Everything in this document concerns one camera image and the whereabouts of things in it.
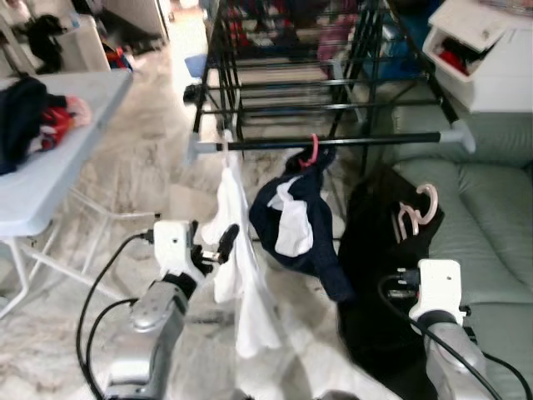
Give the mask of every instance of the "pink hanger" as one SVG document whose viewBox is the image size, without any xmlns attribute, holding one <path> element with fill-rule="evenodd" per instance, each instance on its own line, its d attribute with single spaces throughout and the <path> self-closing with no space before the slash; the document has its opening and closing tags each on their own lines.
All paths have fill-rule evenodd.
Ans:
<svg viewBox="0 0 533 400">
<path fill-rule="evenodd" d="M 395 220 L 394 215 L 392 215 L 392 226 L 394 227 L 394 233 L 398 242 L 408 238 L 406 226 L 403 222 L 404 215 L 407 214 L 409 216 L 413 230 L 412 236 L 416 236 L 420 231 L 419 226 L 427 225 L 436 214 L 436 210 L 439 205 L 439 196 L 435 186 L 431 185 L 430 183 L 425 183 L 417 187 L 416 192 L 419 194 L 426 193 L 429 196 L 430 209 L 428 210 L 427 214 L 422 217 L 420 210 L 415 210 L 413 207 L 400 202 L 400 212 L 398 213 L 397 219 Z"/>
<path fill-rule="evenodd" d="M 313 153 L 311 154 L 311 158 L 309 158 L 307 161 L 300 160 L 301 169 L 310 167 L 316 163 L 316 159 L 318 158 L 318 135 L 313 133 L 311 137 L 313 138 Z"/>
</svg>

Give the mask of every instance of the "clothing pile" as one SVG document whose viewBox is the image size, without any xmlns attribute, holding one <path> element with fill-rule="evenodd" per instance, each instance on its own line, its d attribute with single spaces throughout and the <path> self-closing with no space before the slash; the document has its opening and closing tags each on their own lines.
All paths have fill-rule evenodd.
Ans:
<svg viewBox="0 0 533 400">
<path fill-rule="evenodd" d="M 481 65 L 491 49 L 492 47 L 483 52 L 477 52 L 447 37 L 436 49 L 436 54 L 457 71 L 469 77 Z"/>
<path fill-rule="evenodd" d="M 26 24 L 27 40 L 35 57 L 42 60 L 43 65 L 37 74 L 56 73 L 62 67 L 62 48 L 55 36 L 67 31 L 59 18 L 45 14 Z"/>
<path fill-rule="evenodd" d="M 14 173 L 31 154 L 54 149 L 90 121 L 82 99 L 52 95 L 44 83 L 23 77 L 0 91 L 0 175 Z"/>
<path fill-rule="evenodd" d="M 334 17 L 320 17 L 325 11 L 340 12 Z M 341 41 L 355 26 L 356 0 L 245 0 L 229 8 L 230 17 L 245 18 L 231 21 L 232 38 L 240 48 L 252 54 L 253 47 L 272 51 L 286 50 L 289 58 L 311 56 L 316 44 L 305 45 L 297 29 L 324 26 L 321 30 L 317 56 L 332 59 L 342 48 Z"/>
</svg>

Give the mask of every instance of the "hanging garment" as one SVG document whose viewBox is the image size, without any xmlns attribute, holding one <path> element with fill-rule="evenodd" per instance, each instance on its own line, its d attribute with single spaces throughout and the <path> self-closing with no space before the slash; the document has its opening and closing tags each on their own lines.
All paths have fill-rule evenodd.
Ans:
<svg viewBox="0 0 533 400">
<path fill-rule="evenodd" d="M 324 27 L 320 33 L 316 58 L 319 61 L 332 60 L 346 45 L 342 45 L 348 39 L 350 31 L 354 28 L 357 20 L 357 0 L 342 0 L 341 10 L 345 13 L 336 17 L 331 26 Z M 331 76 L 328 67 L 322 68 L 324 73 Z"/>
<path fill-rule="evenodd" d="M 226 140 L 232 135 L 224 132 Z M 227 227 L 236 223 L 240 231 L 230 259 L 221 265 L 215 276 L 215 301 L 223 303 L 242 300 L 237 328 L 238 354 L 250 358 L 263 348 L 278 348 L 281 338 L 277 330 L 274 301 L 257 265 L 248 234 L 248 205 L 242 187 L 239 154 L 227 154 L 222 170 L 222 182 L 217 192 L 218 211 L 215 218 L 202 227 L 202 237 L 208 244 L 218 243 Z"/>
<path fill-rule="evenodd" d="M 378 297 L 377 285 L 398 268 L 416 269 L 419 260 L 429 257 L 431 239 L 444 213 L 437 208 L 417 235 L 398 242 L 392 216 L 397 216 L 400 202 L 425 215 L 431 200 L 390 167 L 377 168 L 351 195 L 339 262 L 357 291 L 357 302 L 338 304 L 339 333 L 352 360 L 401 398 L 432 398 L 423 338 L 391 314 Z M 416 303 L 413 295 L 402 298 L 409 293 L 395 282 L 386 290 L 396 290 L 397 298 L 391 301 L 404 313 Z"/>
<path fill-rule="evenodd" d="M 257 194 L 250 222 L 261 244 L 281 265 L 318 277 L 334 302 L 353 300 L 355 292 L 333 248 L 331 210 L 320 191 L 323 172 L 335 159 L 335 148 L 321 148 L 317 160 L 301 169 L 311 149 L 291 157 L 281 177 Z"/>
</svg>

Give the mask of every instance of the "rack bar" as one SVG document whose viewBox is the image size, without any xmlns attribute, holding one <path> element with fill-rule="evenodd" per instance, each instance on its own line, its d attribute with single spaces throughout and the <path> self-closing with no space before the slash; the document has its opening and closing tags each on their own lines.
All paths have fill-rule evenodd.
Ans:
<svg viewBox="0 0 533 400">
<path fill-rule="evenodd" d="M 403 23 L 402 19 L 400 18 L 400 14 L 396 10 L 396 6 L 394 2 L 385 0 L 385 4 L 387 5 L 387 8 L 390 10 L 392 19 L 400 28 L 402 36 L 406 38 L 406 43 L 409 49 L 414 54 L 421 54 L 421 50 L 417 47 L 415 41 L 408 34 L 407 27 Z M 433 95 L 436 98 L 439 98 L 441 100 L 441 109 L 448 123 L 449 124 L 454 123 L 455 121 L 459 119 L 459 117 L 457 116 L 456 110 L 454 110 L 454 108 L 451 106 L 451 103 L 448 100 L 448 97 L 446 97 L 446 95 L 444 94 L 444 91 L 442 90 L 441 85 L 436 80 L 435 74 L 433 73 L 433 66 L 429 63 L 429 61 L 425 57 L 418 57 L 417 60 L 418 60 L 418 63 L 421 69 L 423 71 L 427 71 L 427 76 L 428 76 L 427 83 L 430 87 L 430 90 L 433 92 Z"/>
<path fill-rule="evenodd" d="M 209 38 L 209 44 L 207 48 L 207 60 L 213 59 L 213 52 L 214 47 L 213 44 L 217 40 L 216 38 L 216 32 L 219 27 L 222 27 L 222 7 L 218 7 L 217 9 L 217 15 L 215 16 L 215 23 L 213 24 L 213 34 Z M 207 77 L 209 75 L 209 68 L 205 67 L 203 68 L 203 74 L 202 74 L 202 86 L 200 87 L 200 95 L 198 96 L 197 100 L 197 113 L 194 117 L 194 125 L 192 127 L 192 134 L 198 135 L 200 132 L 200 123 L 202 122 L 202 109 L 203 109 L 203 103 L 206 101 L 206 92 L 207 92 Z"/>
<path fill-rule="evenodd" d="M 320 117 L 323 117 L 323 114 L 317 114 L 318 118 L 312 119 L 309 121 L 306 119 L 306 125 L 309 127 L 310 130 L 313 129 L 313 125 L 326 125 L 331 124 L 331 119 L 326 118 L 321 120 Z M 359 119 L 357 118 L 348 118 L 342 120 L 344 123 L 359 123 Z M 275 121 L 275 122 L 247 122 L 246 119 L 242 121 L 243 127 L 250 127 L 250 128 L 265 128 L 265 127 L 300 127 L 303 124 L 302 121 Z"/>
<path fill-rule="evenodd" d="M 365 146 L 365 145 L 392 145 L 404 143 L 438 143 L 441 140 L 439 132 L 428 133 L 403 133 L 401 135 L 386 135 L 380 137 L 320 137 L 320 146 Z M 224 149 L 222 143 L 215 143 L 218 152 Z M 228 143 L 229 150 L 246 151 L 246 150 L 273 150 L 282 148 L 304 148 L 312 146 L 313 141 L 310 137 L 261 137 L 257 139 L 247 139 L 244 142 Z"/>
<path fill-rule="evenodd" d="M 347 84 L 369 84 L 387 82 L 420 82 L 426 81 L 425 76 L 419 77 L 379 77 L 376 79 L 325 79 L 322 81 L 279 81 L 279 82 L 251 82 L 237 86 L 239 90 L 264 90 L 264 89 L 287 89 L 287 88 L 310 88 L 315 86 L 340 86 Z M 207 86 L 207 90 L 220 90 L 220 86 Z"/>
<path fill-rule="evenodd" d="M 383 43 L 397 43 L 397 42 L 403 42 L 405 41 L 405 38 L 402 36 L 399 37 L 392 37 L 390 39 L 383 39 Z M 347 41 L 339 41 L 339 42 L 330 42 L 329 44 L 325 44 L 325 46 L 342 46 L 351 44 L 351 42 Z M 299 58 L 315 58 L 316 52 L 317 52 L 317 45 L 311 45 L 308 43 L 299 43 L 297 45 L 272 45 L 272 46 L 266 46 L 266 47 L 256 47 L 256 46 L 241 46 L 236 45 L 232 49 L 227 49 L 225 47 L 220 47 L 217 49 L 220 53 L 235 53 L 237 55 L 237 59 L 248 59 L 248 58 L 280 58 L 280 57 L 289 57 L 292 58 L 299 57 Z M 295 54 L 295 52 L 302 52 L 301 55 Z"/>
<path fill-rule="evenodd" d="M 376 15 L 375 12 L 373 12 L 372 10 L 368 10 L 368 9 L 365 9 L 361 13 L 361 18 L 360 18 L 361 24 L 359 28 L 356 30 L 354 41 L 353 41 L 353 44 L 351 45 L 348 59 L 363 58 L 368 55 L 367 47 L 370 45 L 369 43 L 372 40 L 374 40 L 374 37 L 371 35 L 371 32 L 372 32 L 372 28 L 374 25 L 373 20 L 374 20 L 375 15 Z M 336 96 L 334 97 L 334 99 L 338 103 L 346 102 L 348 98 L 350 97 L 349 95 L 351 94 L 351 91 L 354 85 L 356 85 L 356 81 L 353 84 L 351 84 L 351 82 L 357 79 L 357 77 L 359 76 L 359 72 L 361 71 L 361 68 L 362 68 L 362 62 L 350 62 L 345 66 L 344 73 L 343 73 L 344 77 L 351 79 L 351 81 L 348 82 L 347 85 L 345 85 L 345 87 L 343 88 L 339 87 L 338 89 L 336 89 Z M 342 119 L 343 112 L 344 112 L 343 110 L 339 110 L 336 113 L 335 119 L 333 120 L 333 123 L 331 124 L 331 129 L 329 133 L 329 136 L 331 138 L 335 136 L 339 122 Z"/>
<path fill-rule="evenodd" d="M 379 45 L 379 42 L 383 36 L 383 16 L 378 13 L 376 15 L 376 21 L 373 24 L 374 29 L 376 30 L 377 40 L 372 55 L 376 56 L 381 51 L 381 46 Z M 378 62 L 374 62 L 372 64 L 372 80 L 375 80 L 377 78 L 377 73 L 379 70 L 380 64 Z M 377 86 L 373 82 L 370 85 L 370 93 L 368 97 L 368 102 L 373 103 L 376 100 L 376 92 L 377 92 Z M 362 129 L 362 135 L 364 137 L 370 137 L 372 135 L 372 130 L 374 128 L 374 123 L 376 121 L 376 115 L 379 112 L 379 110 L 375 110 L 375 108 L 371 107 L 368 109 L 368 112 L 366 113 L 366 119 L 363 123 L 363 129 Z M 363 147 L 363 155 L 362 155 L 362 161 L 361 161 L 361 176 L 365 175 L 366 172 L 366 161 L 368 160 L 368 146 Z"/>
<path fill-rule="evenodd" d="M 403 42 L 405 41 L 406 38 L 404 36 L 397 36 L 397 37 L 390 37 L 390 38 L 383 38 L 381 40 L 381 43 L 397 43 L 397 42 Z M 238 39 L 235 38 L 235 37 L 232 37 L 232 42 L 235 44 L 235 43 L 238 43 Z M 320 46 L 346 46 L 348 44 L 352 44 L 353 42 L 352 41 L 347 41 L 347 40 L 331 40 L 331 41 L 327 41 L 327 42 L 320 42 Z M 317 47 L 319 44 L 315 44 L 315 45 L 312 45 L 310 43 L 306 43 L 306 42 L 299 42 L 299 43 L 296 43 L 296 44 L 290 44 L 290 45 L 281 45 L 281 44 L 273 44 L 272 46 L 265 46 L 265 47 L 259 47 L 259 46 L 252 46 L 252 45 L 249 45 L 249 46 L 242 46 L 242 45 L 236 45 L 232 50 L 247 50 L 247 49 L 251 49 L 253 48 L 255 51 L 264 51 L 265 53 L 266 52 L 273 52 L 274 50 L 295 50 L 295 49 L 298 49 L 298 48 L 315 48 Z"/>
<path fill-rule="evenodd" d="M 352 13 L 349 13 L 347 15 L 354 15 L 356 14 L 356 12 L 352 12 Z M 383 23 L 384 26 L 394 26 L 394 23 L 393 22 L 384 22 Z M 321 31 L 322 29 L 330 29 L 330 28 L 338 28 L 338 25 L 317 25 L 315 27 L 303 27 L 303 28 L 298 28 L 298 27 L 295 27 L 296 30 L 304 30 L 306 32 L 309 32 L 309 31 Z M 245 29 L 244 27 L 242 27 L 242 30 L 241 32 L 244 32 L 244 33 L 275 33 L 275 32 L 279 32 L 279 33 L 283 33 L 286 31 L 286 27 L 262 27 L 261 31 L 250 31 L 248 29 Z"/>
<path fill-rule="evenodd" d="M 328 91 L 321 90 L 320 92 L 305 92 L 305 91 L 290 91 L 290 92 L 279 92 L 279 93 L 272 93 L 272 92 L 266 92 L 266 93 L 250 93 L 247 92 L 246 96 L 242 97 L 242 101 L 245 102 L 246 100 L 260 100 L 260 99 L 266 99 L 270 98 L 272 99 L 275 97 L 278 98 L 318 98 L 323 96 L 330 96 L 330 93 Z"/>
<path fill-rule="evenodd" d="M 351 63 L 363 63 L 363 62 L 372 62 L 372 61 L 378 61 L 380 63 L 386 63 L 391 61 L 400 61 L 400 60 L 406 60 L 409 58 L 413 58 L 412 56 L 385 56 L 385 57 L 377 57 L 377 58 L 353 58 L 350 60 Z M 341 62 L 341 65 L 344 66 L 348 64 L 348 62 L 343 61 Z M 217 64 L 214 62 L 211 62 L 208 64 L 210 68 L 217 68 Z M 239 62 L 237 64 L 237 67 L 239 69 L 285 69 L 285 68 L 298 68 L 300 66 L 308 66 L 308 67 L 331 67 L 333 64 L 331 61 L 317 61 L 317 60 L 298 60 L 293 62 Z"/>
<path fill-rule="evenodd" d="M 278 114 L 274 114 L 274 113 L 266 113 L 266 114 L 255 114 L 255 115 L 248 115 L 248 114 L 245 114 L 243 117 L 248 120 L 257 120 L 257 119 L 265 119 L 265 118 L 275 118 L 276 120 L 277 119 L 283 119 L 283 118 L 287 118 L 287 119 L 291 119 L 291 118 L 302 118 L 303 121 L 301 121 L 301 125 L 304 125 L 304 126 L 307 126 L 309 123 L 308 123 L 308 119 L 309 118 L 315 118 L 315 119 L 318 119 L 320 117 L 325 117 L 325 116 L 329 116 L 329 114 L 327 112 L 323 112 L 323 111 L 300 111 L 300 112 L 293 112 L 293 113 L 290 113 L 290 112 L 284 112 L 284 113 L 278 113 Z"/>
<path fill-rule="evenodd" d="M 377 8 L 375 11 L 378 11 L 380 13 L 389 13 L 390 10 L 388 7 L 380 7 L 380 8 Z M 318 13 L 316 16 L 317 17 L 338 17 L 340 15 L 353 15 L 353 14 L 357 14 L 357 11 L 325 11 L 325 12 L 320 12 Z M 226 21 L 234 21 L 234 22 L 237 22 L 237 21 L 256 21 L 258 17 L 236 17 L 236 16 L 232 16 L 232 15 L 222 15 L 222 19 L 226 20 Z M 276 14 L 276 15 L 268 15 L 266 17 L 266 19 L 286 19 L 286 18 L 291 18 L 291 15 L 290 14 L 286 14 L 286 13 L 283 13 L 283 14 Z"/>
<path fill-rule="evenodd" d="M 433 106 L 440 104 L 439 100 L 404 100 L 395 102 L 395 106 Z M 307 111 L 338 111 L 338 110 L 353 110 L 356 108 L 372 108 L 372 107 L 389 107 L 390 102 L 359 102 L 359 103 L 343 103 L 343 104 L 284 104 L 282 106 L 261 106 L 261 107 L 243 107 L 241 109 L 229 110 L 207 110 L 204 114 L 233 114 L 233 113 L 256 113 L 264 114 L 263 117 L 274 117 L 276 113 L 284 113 L 285 116 L 293 113 L 301 113 Z"/>
</svg>

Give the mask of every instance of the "black cloth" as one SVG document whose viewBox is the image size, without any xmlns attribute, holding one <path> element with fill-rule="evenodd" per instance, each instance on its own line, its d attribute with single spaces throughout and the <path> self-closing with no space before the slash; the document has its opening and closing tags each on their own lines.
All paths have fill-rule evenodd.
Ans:
<svg viewBox="0 0 533 400">
<path fill-rule="evenodd" d="M 331 4 L 330 0 L 286 0 L 287 8 L 297 28 L 312 28 L 318 15 Z"/>
<path fill-rule="evenodd" d="M 86 0 L 72 0 L 72 5 L 77 13 L 93 15 L 94 11 Z"/>
<path fill-rule="evenodd" d="M 261 244 L 281 265 L 299 273 L 305 273 L 321 280 L 327 295 L 334 302 L 346 301 L 355 297 L 355 292 L 339 262 L 333 248 L 333 226 L 331 210 L 322 200 L 320 191 L 323 172 L 335 159 L 335 148 L 321 148 L 316 163 L 301 170 L 299 160 L 306 161 L 311 156 L 307 149 L 290 158 L 281 177 L 272 179 L 257 194 L 250 208 L 250 222 L 257 231 Z M 307 203 L 307 217 L 313 231 L 311 250 L 297 257 L 288 257 L 276 252 L 281 211 L 268 207 L 276 196 L 277 187 L 300 177 L 289 189 L 295 200 Z"/>
<path fill-rule="evenodd" d="M 37 73 L 56 73 L 61 69 L 61 46 L 54 38 L 66 29 L 61 26 L 59 18 L 45 14 L 31 21 L 27 25 L 27 40 L 35 57 L 41 59 L 44 65 Z"/>
<path fill-rule="evenodd" d="M 33 77 L 0 91 L 0 175 L 16 171 L 26 160 L 30 143 L 40 133 L 42 114 L 49 107 L 66 106 L 64 96 L 48 94 Z"/>
<path fill-rule="evenodd" d="M 430 199 L 389 167 L 379 167 L 356 186 L 347 210 L 339 262 L 357 292 L 357 302 L 338 305 L 339 331 L 352 360 L 405 400 L 432 398 L 434 390 L 424 371 L 422 336 L 392 314 L 377 294 L 377 284 L 398 268 L 415 269 L 429 257 L 429 246 L 444 218 L 438 209 L 417 236 L 398 243 L 392 226 L 399 202 L 425 215 Z M 386 290 L 405 290 L 390 282 Z M 408 313 L 415 297 L 392 300 Z"/>
</svg>

